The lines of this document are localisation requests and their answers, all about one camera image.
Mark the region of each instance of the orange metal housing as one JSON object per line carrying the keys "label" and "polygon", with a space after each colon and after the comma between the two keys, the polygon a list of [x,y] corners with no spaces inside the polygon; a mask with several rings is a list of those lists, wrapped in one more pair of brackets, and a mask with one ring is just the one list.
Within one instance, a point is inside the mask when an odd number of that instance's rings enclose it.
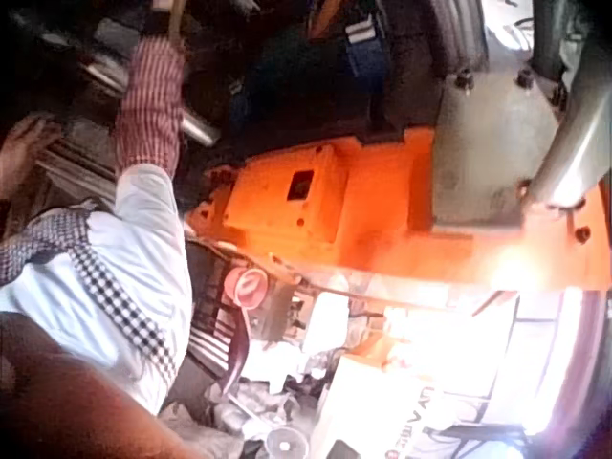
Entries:
{"label": "orange metal housing", "polygon": [[[572,217],[528,216],[516,233],[433,233],[433,131],[403,142],[333,139],[252,158],[233,188],[188,215],[196,233],[254,257],[273,253],[316,269],[362,272],[498,290],[607,290],[610,251],[598,188]],[[306,199],[288,200],[296,172],[314,170]],[[583,244],[574,229],[588,227]]]}

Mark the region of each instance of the red checkered sleeve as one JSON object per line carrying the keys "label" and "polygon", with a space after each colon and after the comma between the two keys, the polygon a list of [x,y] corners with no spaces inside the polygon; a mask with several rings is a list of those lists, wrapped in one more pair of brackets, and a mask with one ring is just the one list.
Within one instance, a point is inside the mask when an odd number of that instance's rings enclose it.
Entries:
{"label": "red checkered sleeve", "polygon": [[118,177],[135,164],[154,164],[174,176],[184,65],[181,53],[165,37],[147,37],[138,45],[116,121]]}

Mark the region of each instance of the wire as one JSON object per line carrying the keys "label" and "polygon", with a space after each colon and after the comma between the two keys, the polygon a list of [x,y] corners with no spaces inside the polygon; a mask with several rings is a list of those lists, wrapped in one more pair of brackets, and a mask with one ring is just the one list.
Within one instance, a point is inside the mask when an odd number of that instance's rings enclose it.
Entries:
{"label": "wire", "polygon": [[534,19],[532,17],[524,17],[523,19],[519,19],[518,21],[516,21],[514,23],[514,26],[520,28],[522,25],[529,24],[530,22],[532,24],[534,23]]}

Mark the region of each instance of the gray metal plate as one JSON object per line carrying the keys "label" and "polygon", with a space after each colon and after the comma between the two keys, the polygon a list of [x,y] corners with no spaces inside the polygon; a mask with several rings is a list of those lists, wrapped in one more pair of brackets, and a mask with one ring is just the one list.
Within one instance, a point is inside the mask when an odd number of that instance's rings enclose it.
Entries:
{"label": "gray metal plate", "polygon": [[436,230],[520,228],[517,185],[535,176],[557,121],[537,85],[526,91],[515,75],[476,73],[469,93],[447,78],[433,147]]}

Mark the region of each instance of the person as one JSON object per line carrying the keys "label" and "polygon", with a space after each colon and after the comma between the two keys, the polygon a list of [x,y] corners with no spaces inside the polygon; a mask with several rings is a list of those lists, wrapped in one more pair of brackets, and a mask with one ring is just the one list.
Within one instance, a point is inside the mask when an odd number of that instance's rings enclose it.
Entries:
{"label": "person", "polygon": [[[132,58],[112,211],[94,200],[52,209],[0,243],[0,432],[20,457],[192,457],[154,417],[192,314],[172,189],[184,57],[166,37],[171,6],[154,0]],[[59,135],[40,116],[12,129],[0,200]]]}

